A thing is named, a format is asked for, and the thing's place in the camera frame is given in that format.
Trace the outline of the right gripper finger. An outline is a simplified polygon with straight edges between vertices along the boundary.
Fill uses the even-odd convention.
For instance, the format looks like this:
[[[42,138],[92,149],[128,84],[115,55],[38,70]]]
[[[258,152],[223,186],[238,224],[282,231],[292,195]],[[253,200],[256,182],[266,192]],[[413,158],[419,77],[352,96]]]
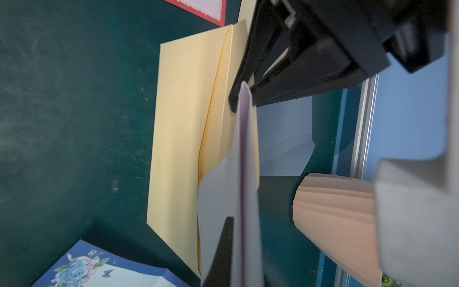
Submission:
[[[203,287],[229,287],[233,254],[234,218],[227,217],[221,232],[216,253]]]

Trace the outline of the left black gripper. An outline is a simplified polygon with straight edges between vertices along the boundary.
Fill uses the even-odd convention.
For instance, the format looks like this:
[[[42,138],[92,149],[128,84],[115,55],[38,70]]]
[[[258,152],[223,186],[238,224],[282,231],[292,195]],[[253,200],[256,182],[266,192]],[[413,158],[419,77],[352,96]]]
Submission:
[[[255,106],[358,86],[394,58],[409,73],[445,52],[447,1],[257,1],[228,102]]]

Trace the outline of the red bordered letter paper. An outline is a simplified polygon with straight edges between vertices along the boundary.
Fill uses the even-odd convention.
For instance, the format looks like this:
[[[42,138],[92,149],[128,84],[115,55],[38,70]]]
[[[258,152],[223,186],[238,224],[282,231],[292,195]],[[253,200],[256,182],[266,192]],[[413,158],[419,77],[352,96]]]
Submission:
[[[229,154],[198,186],[201,285],[227,217],[234,218],[230,287],[263,287],[261,227],[252,93],[242,82]]]

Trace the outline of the blue floral letter paper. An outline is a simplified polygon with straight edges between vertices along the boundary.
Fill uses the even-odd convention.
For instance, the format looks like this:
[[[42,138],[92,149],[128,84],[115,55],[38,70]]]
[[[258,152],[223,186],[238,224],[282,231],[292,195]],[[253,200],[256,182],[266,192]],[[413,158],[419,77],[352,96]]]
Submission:
[[[79,240],[35,287],[186,287],[170,270],[130,261]]]

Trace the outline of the small yellow envelope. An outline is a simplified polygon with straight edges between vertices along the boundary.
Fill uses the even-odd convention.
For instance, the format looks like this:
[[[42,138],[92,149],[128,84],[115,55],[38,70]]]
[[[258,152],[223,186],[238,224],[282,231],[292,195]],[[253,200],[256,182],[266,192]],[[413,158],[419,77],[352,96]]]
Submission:
[[[147,224],[198,277],[198,183],[230,152],[247,33],[239,22],[160,47]]]

